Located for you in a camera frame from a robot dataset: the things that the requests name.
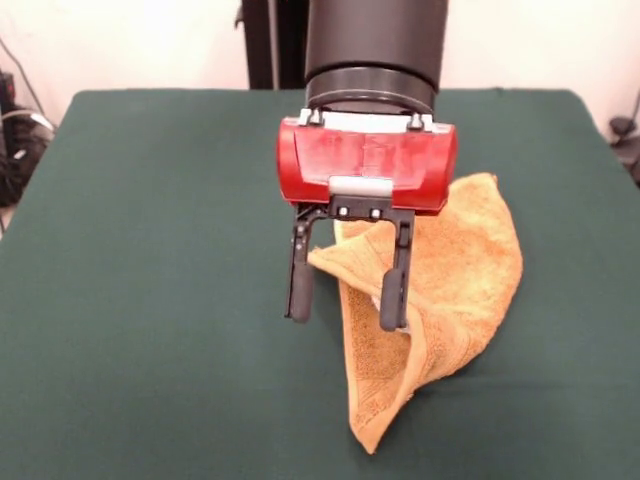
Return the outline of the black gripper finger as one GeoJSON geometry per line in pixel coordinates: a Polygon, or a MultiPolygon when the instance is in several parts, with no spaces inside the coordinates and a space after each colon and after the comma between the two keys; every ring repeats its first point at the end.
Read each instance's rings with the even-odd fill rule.
{"type": "Polygon", "coordinates": [[[391,268],[384,274],[380,296],[380,326],[387,332],[405,328],[409,272],[415,215],[410,210],[389,212],[394,225],[394,254],[391,268]]]}
{"type": "Polygon", "coordinates": [[[289,286],[285,317],[296,323],[306,323],[311,315],[314,272],[308,262],[313,225],[329,217],[324,203],[299,203],[294,206],[289,263],[289,286]]]}

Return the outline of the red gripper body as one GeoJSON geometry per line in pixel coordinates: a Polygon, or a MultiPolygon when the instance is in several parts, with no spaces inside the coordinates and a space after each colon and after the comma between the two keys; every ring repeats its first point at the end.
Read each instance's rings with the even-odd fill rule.
{"type": "Polygon", "coordinates": [[[429,215],[446,204],[457,153],[456,128],[429,114],[304,108],[281,121],[276,164],[281,194],[292,205],[364,197],[429,215]]]}

